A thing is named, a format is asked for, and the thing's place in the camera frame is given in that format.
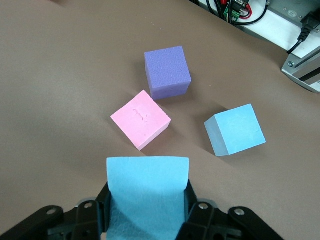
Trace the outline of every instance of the pink foam cube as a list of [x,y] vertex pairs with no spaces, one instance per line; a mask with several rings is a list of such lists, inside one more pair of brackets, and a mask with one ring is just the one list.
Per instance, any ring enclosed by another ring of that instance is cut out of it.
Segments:
[[171,122],[144,90],[111,118],[139,151],[159,136]]

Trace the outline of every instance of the light blue foam cube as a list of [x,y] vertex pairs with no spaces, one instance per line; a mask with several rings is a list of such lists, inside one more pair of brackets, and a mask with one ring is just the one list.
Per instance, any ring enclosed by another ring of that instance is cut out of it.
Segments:
[[266,143],[251,104],[218,113],[204,125],[217,157]]

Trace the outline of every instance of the screw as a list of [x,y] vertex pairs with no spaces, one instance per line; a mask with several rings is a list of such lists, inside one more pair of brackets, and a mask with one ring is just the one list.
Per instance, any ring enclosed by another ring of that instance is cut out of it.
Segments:
[[91,208],[93,205],[91,202],[87,202],[85,205],[84,205],[84,208],[85,209],[88,209],[88,208]]
[[205,204],[204,202],[202,202],[199,204],[199,208],[201,208],[202,210],[206,210],[206,209],[208,209],[208,205]]
[[288,66],[289,66],[290,68],[292,68],[294,65],[295,65],[295,63],[294,63],[293,61],[289,61],[289,62],[288,62]]
[[54,214],[57,210],[55,208],[50,209],[49,211],[46,212],[47,215]]
[[234,210],[234,213],[237,214],[238,216],[243,216],[245,215],[245,211],[243,211],[242,209],[240,208],[237,208]]

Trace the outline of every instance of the purple foam cube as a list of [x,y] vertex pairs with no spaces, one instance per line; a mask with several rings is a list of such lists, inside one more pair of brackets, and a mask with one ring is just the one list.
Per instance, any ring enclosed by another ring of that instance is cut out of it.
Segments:
[[187,92],[191,76],[182,46],[146,52],[144,59],[153,100]]

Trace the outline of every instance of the plug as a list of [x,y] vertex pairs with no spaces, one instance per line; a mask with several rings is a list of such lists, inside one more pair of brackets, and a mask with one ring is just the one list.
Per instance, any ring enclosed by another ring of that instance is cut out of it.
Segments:
[[302,20],[301,34],[298,37],[299,41],[304,42],[310,32],[320,25],[320,8],[314,12],[309,12]]

